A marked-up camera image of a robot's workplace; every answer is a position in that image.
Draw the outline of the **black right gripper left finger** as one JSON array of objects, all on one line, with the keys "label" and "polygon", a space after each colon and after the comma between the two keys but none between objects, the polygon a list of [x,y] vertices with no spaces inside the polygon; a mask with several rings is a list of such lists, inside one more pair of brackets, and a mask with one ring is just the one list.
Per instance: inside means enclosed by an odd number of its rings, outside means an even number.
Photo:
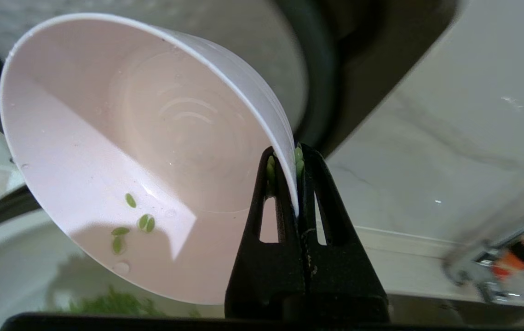
[{"label": "black right gripper left finger", "polygon": [[[282,320],[285,302],[305,291],[297,218],[279,161],[274,165],[272,185],[267,176],[273,155],[274,149],[268,147],[259,161],[247,221],[225,292],[227,319]],[[269,198],[275,199],[276,243],[260,240]]]}]

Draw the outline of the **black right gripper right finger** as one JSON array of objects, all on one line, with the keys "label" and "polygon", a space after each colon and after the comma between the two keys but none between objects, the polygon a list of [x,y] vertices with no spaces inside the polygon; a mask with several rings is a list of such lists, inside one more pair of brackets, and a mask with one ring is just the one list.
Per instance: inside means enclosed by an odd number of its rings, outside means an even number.
[{"label": "black right gripper right finger", "polygon": [[333,322],[389,322],[388,299],[325,159],[301,144],[298,235],[304,311]]}]

